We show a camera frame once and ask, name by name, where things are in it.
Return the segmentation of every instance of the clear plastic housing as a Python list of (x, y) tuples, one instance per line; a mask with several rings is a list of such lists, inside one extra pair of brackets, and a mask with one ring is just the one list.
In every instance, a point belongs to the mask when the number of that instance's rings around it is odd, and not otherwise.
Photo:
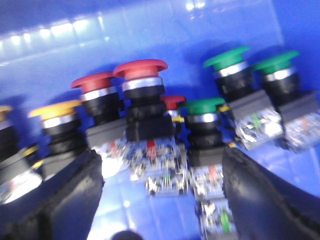
[(227, 199), (201, 202), (200, 226), (205, 240), (238, 240), (236, 226)]
[(161, 177), (177, 169), (178, 146), (175, 138), (157, 138), (132, 142), (126, 155), (131, 180)]
[(32, 169), (15, 176), (13, 179), (0, 185), (0, 204), (7, 204), (20, 198), (37, 188), (41, 182), (41, 176)]
[(256, 148), (283, 134), (281, 116), (273, 107), (253, 112), (234, 121), (235, 133), (248, 150)]
[(128, 169), (129, 163), (125, 157), (130, 150), (130, 145), (131, 143), (123, 137), (93, 148), (101, 156), (104, 179)]
[(194, 197), (197, 201), (224, 198), (222, 165), (191, 168)]
[(311, 148), (320, 142), (320, 115), (312, 112), (285, 124), (285, 140), (294, 152)]

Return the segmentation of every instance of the green button cap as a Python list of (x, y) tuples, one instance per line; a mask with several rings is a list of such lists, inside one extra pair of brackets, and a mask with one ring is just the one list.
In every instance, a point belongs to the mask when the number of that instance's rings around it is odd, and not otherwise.
[(203, 66), (213, 66), (215, 72), (225, 69), (232, 65), (238, 64), (244, 60), (242, 53), (248, 51), (248, 46), (239, 46), (217, 56), (214, 56), (203, 63)]
[(252, 66), (252, 69), (261, 70), (264, 75), (272, 74), (279, 70), (289, 68), (291, 66), (290, 60), (299, 54), (296, 50), (286, 51), (256, 63)]
[(188, 100), (180, 104), (181, 108), (186, 108), (189, 115), (202, 115), (217, 111), (217, 105), (224, 104), (222, 97), (210, 97), (199, 100)]

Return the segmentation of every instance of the green contact element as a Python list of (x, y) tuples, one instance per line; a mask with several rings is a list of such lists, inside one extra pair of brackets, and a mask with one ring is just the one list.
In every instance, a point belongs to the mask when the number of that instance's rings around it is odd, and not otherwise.
[(215, 113), (217, 105), (224, 104), (225, 100), (222, 97), (210, 97), (199, 100), (188, 100), (180, 104), (181, 108), (186, 108), (189, 115), (202, 115)]
[(299, 54), (296, 50), (286, 51), (256, 63), (252, 66), (252, 69), (261, 70), (264, 75), (272, 74), (279, 70), (289, 68), (291, 66), (290, 60)]
[(229, 217), (226, 212), (223, 212), (220, 215), (220, 220), (221, 220), (223, 232), (230, 233), (231, 230), (230, 230), (230, 225), (229, 225)]
[(261, 125), (258, 114), (256, 114), (256, 113), (252, 114), (251, 119), (252, 119), (252, 123), (256, 129), (261, 128), (262, 125)]
[(205, 68), (213, 66), (215, 72), (238, 64), (244, 60), (242, 53), (249, 50), (248, 46), (239, 46), (217, 56), (214, 56), (203, 63)]

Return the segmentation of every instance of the electrical component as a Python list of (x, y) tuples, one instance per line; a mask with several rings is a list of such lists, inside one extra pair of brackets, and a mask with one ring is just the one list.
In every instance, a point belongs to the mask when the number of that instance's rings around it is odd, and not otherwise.
[(43, 132), (51, 138), (47, 145), (50, 154), (41, 165), (45, 180), (88, 150), (85, 136), (78, 131), (81, 121), (74, 108), (79, 105), (78, 100), (65, 101), (34, 109), (29, 114), (29, 117), (41, 116)]
[(264, 90), (254, 91), (251, 70), (242, 53), (247, 46), (226, 51), (204, 62), (213, 66), (219, 92), (228, 102), (236, 140), (250, 150), (283, 134), (281, 116)]
[(0, 205), (8, 204), (33, 189), (41, 182), (41, 176), (28, 163), (37, 147), (18, 150), (19, 138), (6, 114), (10, 106), (0, 106)]
[(237, 240), (236, 227), (223, 191), (222, 156), (225, 148), (218, 106), (221, 97), (186, 101), (186, 127), (191, 130), (188, 140), (190, 185), (197, 201), (196, 212), (204, 240)]
[(238, 240), (235, 221), (226, 199), (199, 202), (201, 235), (205, 240)]
[(295, 50), (257, 63), (261, 84), (270, 95), (282, 118), (283, 147), (294, 152), (306, 150), (320, 142), (320, 115), (315, 92), (301, 91), (300, 78), (290, 60), (299, 55)]
[(129, 144), (127, 121), (119, 114), (124, 104), (112, 84), (113, 78), (113, 73), (106, 71), (78, 78), (71, 84), (72, 88), (81, 88), (82, 104), (93, 117), (94, 125), (86, 130), (86, 134), (89, 147), (101, 155), (103, 178), (128, 168), (124, 162)]
[(148, 177), (145, 188), (151, 196), (177, 196), (188, 192), (187, 153), (184, 143), (178, 139), (182, 129), (181, 121), (183, 121), (178, 103), (186, 101), (186, 98), (183, 95), (167, 95), (161, 96), (160, 99), (165, 102), (167, 113), (172, 118), (175, 140), (181, 143), (178, 144), (179, 152), (175, 157), (175, 169), (170, 169), (167, 175)]
[(168, 185), (168, 175), (177, 170), (180, 158), (172, 118), (160, 99), (165, 88), (159, 72), (167, 67), (162, 60), (144, 59), (124, 63), (113, 71), (114, 76), (125, 77), (122, 90), (124, 97), (131, 100), (126, 114), (130, 142), (126, 160), (131, 179), (147, 181), (152, 186), (159, 181), (159, 186)]

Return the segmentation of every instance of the blue surface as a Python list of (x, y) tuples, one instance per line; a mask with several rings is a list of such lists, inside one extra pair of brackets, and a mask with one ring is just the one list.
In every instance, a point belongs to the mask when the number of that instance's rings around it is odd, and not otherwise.
[[(195, 99), (218, 95), (212, 70), (202, 67), (209, 57), (245, 44), (251, 48), (245, 57), (253, 64), (293, 48), (302, 53), (294, 60), (302, 87), (319, 89), (319, 11), (316, 0), (3, 0), (0, 104), (14, 107), (8, 118), (21, 147), (37, 141), (44, 155), (39, 119), (27, 118), (28, 112), (78, 99), (80, 91), (70, 90), (73, 80), (126, 61), (165, 60), (169, 69), (160, 75), (167, 94)], [(86, 129), (92, 119), (83, 107), (78, 110)], [(268, 143), (248, 154), (320, 196), (319, 151), (297, 155)], [(107, 181), (94, 239), (108, 239), (126, 228), (146, 240), (200, 238), (190, 194), (148, 199), (143, 186), (126, 177), (123, 173)]]

